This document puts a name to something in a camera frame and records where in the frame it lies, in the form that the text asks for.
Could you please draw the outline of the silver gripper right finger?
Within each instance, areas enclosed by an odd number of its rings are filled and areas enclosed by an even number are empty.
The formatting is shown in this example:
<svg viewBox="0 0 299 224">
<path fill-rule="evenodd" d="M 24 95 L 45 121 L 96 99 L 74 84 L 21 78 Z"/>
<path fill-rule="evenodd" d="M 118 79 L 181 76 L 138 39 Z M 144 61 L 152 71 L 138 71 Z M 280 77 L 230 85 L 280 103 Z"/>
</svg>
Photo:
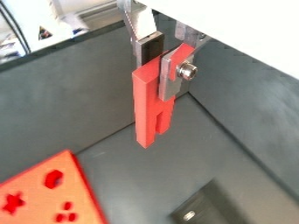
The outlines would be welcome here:
<svg viewBox="0 0 299 224">
<path fill-rule="evenodd" d="M 176 22 L 174 37 L 181 43 L 160 58 L 158 98 L 164 102 L 180 92 L 182 81 L 194 78 L 197 67 L 192 64 L 193 56 L 210 40 L 206 34 L 181 22 Z"/>
</svg>

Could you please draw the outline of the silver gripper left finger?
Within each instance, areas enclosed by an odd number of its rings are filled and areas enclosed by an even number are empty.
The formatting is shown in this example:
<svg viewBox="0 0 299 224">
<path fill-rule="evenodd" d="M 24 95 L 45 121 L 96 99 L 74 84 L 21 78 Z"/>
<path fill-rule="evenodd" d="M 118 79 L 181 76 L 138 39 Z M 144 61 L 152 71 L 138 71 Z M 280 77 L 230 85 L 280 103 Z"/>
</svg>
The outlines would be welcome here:
<svg viewBox="0 0 299 224">
<path fill-rule="evenodd" d="M 157 31 L 152 9 L 136 0 L 116 0 L 125 28 L 130 36 L 130 45 L 140 67 L 156 58 L 164 49 L 164 35 Z"/>
</svg>

